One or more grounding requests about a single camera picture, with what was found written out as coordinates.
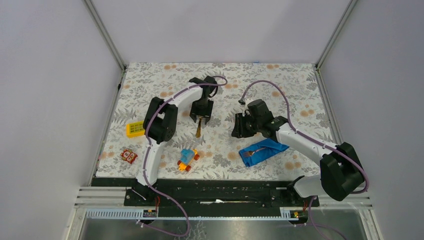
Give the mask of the red owl toy block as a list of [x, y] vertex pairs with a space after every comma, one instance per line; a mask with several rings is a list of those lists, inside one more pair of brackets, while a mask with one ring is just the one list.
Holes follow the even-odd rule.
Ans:
[[123, 152], [120, 153], [120, 157], [123, 161], [133, 164], [134, 161], [137, 159], [138, 155], [133, 152], [131, 149], [124, 149]]

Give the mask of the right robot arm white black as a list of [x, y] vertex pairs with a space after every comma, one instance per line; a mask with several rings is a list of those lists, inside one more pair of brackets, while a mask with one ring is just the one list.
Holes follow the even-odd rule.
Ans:
[[291, 205], [299, 206], [308, 197], [323, 194], [342, 201], [350, 194], [357, 194], [356, 189], [367, 182], [351, 144], [335, 144], [295, 130], [287, 118], [274, 116], [262, 99], [241, 99], [239, 103], [244, 106], [244, 112], [235, 114], [232, 137], [250, 138], [260, 133], [272, 147], [288, 146], [319, 166], [319, 174], [299, 176], [288, 185], [286, 198]]

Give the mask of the gold fork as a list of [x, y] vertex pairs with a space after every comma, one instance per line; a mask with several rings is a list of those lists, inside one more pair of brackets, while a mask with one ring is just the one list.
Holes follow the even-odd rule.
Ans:
[[248, 151], [242, 152], [240, 155], [242, 157], [244, 157], [244, 158], [248, 158], [248, 157], [253, 156], [255, 153], [260, 152], [260, 151], [262, 151], [264, 149], [266, 149], [266, 148], [265, 147], [261, 147], [261, 148], [256, 149], [256, 150], [248, 150]]

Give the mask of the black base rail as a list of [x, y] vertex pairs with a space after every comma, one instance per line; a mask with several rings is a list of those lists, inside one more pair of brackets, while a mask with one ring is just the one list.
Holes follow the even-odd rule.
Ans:
[[152, 207], [159, 217], [280, 217], [281, 208], [300, 212], [301, 198], [288, 181], [159, 179], [153, 188], [134, 183], [124, 206]]

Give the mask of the floral tablecloth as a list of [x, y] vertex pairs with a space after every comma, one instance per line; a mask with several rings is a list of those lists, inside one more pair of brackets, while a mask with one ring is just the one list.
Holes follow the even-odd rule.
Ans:
[[[210, 121], [201, 125], [190, 118], [190, 107], [179, 110], [176, 132], [166, 144], [158, 166], [158, 177], [167, 179], [281, 180], [319, 173], [319, 166], [292, 148], [252, 167], [246, 167], [239, 151], [263, 139], [231, 136], [234, 116], [243, 108], [241, 95], [262, 99], [275, 116], [290, 115], [294, 126], [308, 135], [333, 141], [330, 122], [312, 64], [274, 63], [137, 63], [128, 66], [119, 98], [99, 156], [96, 177], [134, 178], [143, 165], [144, 136], [128, 138], [126, 125], [145, 118], [153, 97], [166, 99], [182, 90], [191, 78], [218, 76], [228, 83], [213, 97]], [[121, 159], [124, 149], [138, 157], [129, 164]], [[190, 171], [180, 171], [181, 150], [196, 149], [200, 158]]]

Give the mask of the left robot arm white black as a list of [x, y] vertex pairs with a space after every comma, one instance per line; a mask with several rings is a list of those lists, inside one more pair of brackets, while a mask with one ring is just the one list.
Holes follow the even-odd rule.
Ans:
[[177, 129], [179, 110], [191, 106], [189, 116], [206, 125], [211, 117], [214, 102], [211, 100], [221, 86], [217, 76], [204, 79], [194, 77], [187, 86], [167, 98], [151, 99], [144, 118], [143, 128], [147, 144], [142, 148], [143, 163], [136, 180], [143, 186], [151, 186], [158, 179], [159, 163], [166, 143]]

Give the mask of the blue orange toy car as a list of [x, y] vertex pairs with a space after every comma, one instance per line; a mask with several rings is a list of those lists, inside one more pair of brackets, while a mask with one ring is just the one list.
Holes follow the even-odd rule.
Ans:
[[178, 169], [183, 172], [189, 172], [192, 169], [192, 162], [200, 158], [196, 149], [182, 149], [180, 160], [177, 162]]

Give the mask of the blue cloth napkin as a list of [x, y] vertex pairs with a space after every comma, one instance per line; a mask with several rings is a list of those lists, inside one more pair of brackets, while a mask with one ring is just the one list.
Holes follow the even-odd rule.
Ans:
[[[241, 153], [245, 151], [254, 151], [259, 148], [265, 148], [257, 153], [255, 153], [251, 157], [242, 157]], [[289, 149], [288, 145], [281, 144], [279, 142], [276, 142], [272, 139], [266, 138], [260, 142], [254, 143], [246, 148], [241, 149], [238, 153], [246, 167], [252, 167], [259, 163], [262, 163], [263, 161], [278, 155], [282, 152], [285, 152], [287, 149]]]

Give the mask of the yellow toy block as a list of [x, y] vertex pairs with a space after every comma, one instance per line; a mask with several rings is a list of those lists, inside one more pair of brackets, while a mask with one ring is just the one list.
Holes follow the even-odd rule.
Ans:
[[145, 134], [144, 122], [137, 121], [128, 123], [125, 128], [125, 133], [128, 138], [136, 138]]

